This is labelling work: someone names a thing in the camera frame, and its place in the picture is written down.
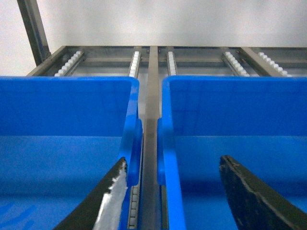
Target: torn black material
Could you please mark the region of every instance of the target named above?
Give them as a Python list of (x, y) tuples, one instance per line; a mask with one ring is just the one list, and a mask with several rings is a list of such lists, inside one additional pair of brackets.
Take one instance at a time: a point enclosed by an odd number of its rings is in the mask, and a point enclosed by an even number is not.
[(220, 175), (239, 230), (307, 230), (307, 214), (230, 156)]
[(60, 223), (54, 230), (92, 230), (96, 222), (100, 205), (105, 193), (110, 193), (113, 178), (119, 176), (123, 165), (127, 164), (124, 157), (110, 169), (90, 194)]

